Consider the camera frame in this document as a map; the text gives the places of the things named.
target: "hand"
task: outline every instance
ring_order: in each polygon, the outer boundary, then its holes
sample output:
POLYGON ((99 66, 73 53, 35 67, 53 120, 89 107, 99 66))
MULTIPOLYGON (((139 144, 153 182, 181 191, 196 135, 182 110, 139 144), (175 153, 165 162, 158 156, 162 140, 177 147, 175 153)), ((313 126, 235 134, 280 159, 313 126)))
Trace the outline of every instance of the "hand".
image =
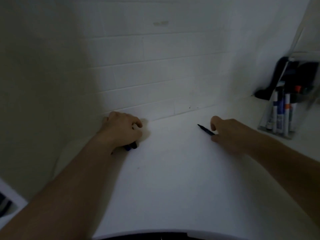
POLYGON ((210 121, 211 129, 217 130, 211 140, 222 145, 225 149, 237 153, 247 153, 263 145, 268 136, 251 129, 235 119, 223 120, 213 116, 210 121))
POLYGON ((138 117, 113 111, 109 114, 109 117, 103 119, 102 127, 95 137, 113 149, 128 145, 142 136, 140 130, 133 129, 132 126, 134 124, 139 128, 142 127, 142 123, 138 117))

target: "person's left arm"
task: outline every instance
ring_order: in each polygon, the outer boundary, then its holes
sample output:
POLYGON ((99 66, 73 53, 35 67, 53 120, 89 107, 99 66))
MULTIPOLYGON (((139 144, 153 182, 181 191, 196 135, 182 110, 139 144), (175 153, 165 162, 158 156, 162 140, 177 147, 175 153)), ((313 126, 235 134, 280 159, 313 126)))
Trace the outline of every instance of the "person's left arm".
POLYGON ((0 239, 86 239, 110 165, 111 152, 142 136, 132 115, 111 112, 70 164, 0 231, 0 239))

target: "forearm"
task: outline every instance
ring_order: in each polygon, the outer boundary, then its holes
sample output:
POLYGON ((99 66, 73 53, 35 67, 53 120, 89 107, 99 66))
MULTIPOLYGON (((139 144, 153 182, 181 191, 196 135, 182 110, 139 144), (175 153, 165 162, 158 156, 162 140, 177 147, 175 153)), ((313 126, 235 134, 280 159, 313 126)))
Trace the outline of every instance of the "forearm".
POLYGON ((320 163, 263 135, 248 154, 259 162, 320 226, 320 163))
POLYGON ((112 148, 91 140, 62 173, 2 229, 0 238, 86 238, 102 193, 111 151, 112 148))

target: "pen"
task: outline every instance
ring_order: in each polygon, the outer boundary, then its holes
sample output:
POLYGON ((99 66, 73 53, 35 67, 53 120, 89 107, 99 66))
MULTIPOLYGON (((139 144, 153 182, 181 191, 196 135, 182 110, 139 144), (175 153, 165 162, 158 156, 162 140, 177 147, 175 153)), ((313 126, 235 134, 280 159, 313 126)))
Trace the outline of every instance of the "pen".
POLYGON ((208 130, 206 127, 202 126, 202 125, 199 125, 197 124, 205 133, 209 134, 210 136, 213 136, 214 133, 211 132, 210 130, 208 130))

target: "white marker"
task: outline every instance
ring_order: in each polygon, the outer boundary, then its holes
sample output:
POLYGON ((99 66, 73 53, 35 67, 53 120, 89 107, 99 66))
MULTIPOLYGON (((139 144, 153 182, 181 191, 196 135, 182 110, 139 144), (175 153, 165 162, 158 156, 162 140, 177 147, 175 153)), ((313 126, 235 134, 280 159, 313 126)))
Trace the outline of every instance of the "white marker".
POLYGON ((278 109, 278 92, 275 91, 273 95, 273 125, 272 132, 277 133, 277 109, 278 109))
POLYGON ((290 93, 285 94, 285 104, 284 104, 284 136, 289 134, 289 116, 290 116, 290 93))

